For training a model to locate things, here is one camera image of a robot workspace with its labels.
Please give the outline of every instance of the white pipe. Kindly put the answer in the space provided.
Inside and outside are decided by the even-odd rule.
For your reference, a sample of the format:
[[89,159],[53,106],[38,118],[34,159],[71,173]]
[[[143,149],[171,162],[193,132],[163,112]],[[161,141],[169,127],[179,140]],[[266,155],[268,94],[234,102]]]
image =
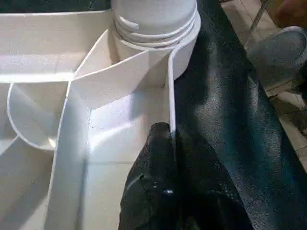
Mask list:
[[146,47],[170,46],[192,30],[196,0],[112,0],[118,33]]

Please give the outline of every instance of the white plastic compartment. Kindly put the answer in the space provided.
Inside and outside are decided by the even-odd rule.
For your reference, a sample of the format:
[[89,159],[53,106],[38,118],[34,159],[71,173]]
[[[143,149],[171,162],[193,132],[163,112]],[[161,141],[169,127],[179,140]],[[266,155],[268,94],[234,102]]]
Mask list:
[[0,82],[12,82],[0,84],[0,229],[116,229],[150,126],[174,134],[173,78],[199,16],[163,49],[129,44],[111,22],[110,11],[0,15]]
[[9,87],[10,84],[0,84],[0,154],[10,146],[16,137],[7,115],[6,101]]
[[150,71],[168,56],[167,50],[143,51],[71,83],[46,230],[117,228],[128,171],[151,125],[169,123],[174,112],[169,109],[167,65],[158,78]]
[[111,11],[0,14],[0,81],[68,81]]
[[53,150],[67,82],[12,83],[8,117],[15,132],[37,149]]
[[52,154],[16,137],[0,154],[0,229],[43,227]]

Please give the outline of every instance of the hand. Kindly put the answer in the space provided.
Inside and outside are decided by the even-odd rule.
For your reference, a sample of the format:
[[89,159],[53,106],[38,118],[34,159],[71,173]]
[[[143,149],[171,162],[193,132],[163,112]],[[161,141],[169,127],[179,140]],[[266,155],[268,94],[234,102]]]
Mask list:
[[307,26],[307,0],[285,0],[277,9],[279,27]]

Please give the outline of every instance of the white plastic structure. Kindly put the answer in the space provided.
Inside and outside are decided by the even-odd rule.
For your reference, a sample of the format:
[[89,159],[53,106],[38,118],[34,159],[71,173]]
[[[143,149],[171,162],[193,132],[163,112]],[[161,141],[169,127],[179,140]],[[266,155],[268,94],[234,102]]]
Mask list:
[[176,45],[149,48],[123,39],[112,11],[0,15],[1,230],[117,229],[151,125],[174,134],[193,20]]
[[119,34],[146,47],[178,43],[197,17],[196,0],[112,0],[112,8]]

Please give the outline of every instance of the black leather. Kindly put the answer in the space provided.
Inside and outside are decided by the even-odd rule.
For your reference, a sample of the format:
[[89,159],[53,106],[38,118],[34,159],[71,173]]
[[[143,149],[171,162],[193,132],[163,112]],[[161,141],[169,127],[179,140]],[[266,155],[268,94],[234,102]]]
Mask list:
[[[203,138],[194,138],[184,130],[178,133],[183,217],[193,217],[196,229],[201,230],[252,230],[238,191],[213,148]],[[185,229],[191,229],[191,224],[188,226]]]
[[156,123],[128,174],[118,229],[179,229],[180,194],[169,125]]
[[255,230],[306,229],[306,173],[223,9],[214,0],[198,7],[201,31],[175,81],[177,149],[209,142]]

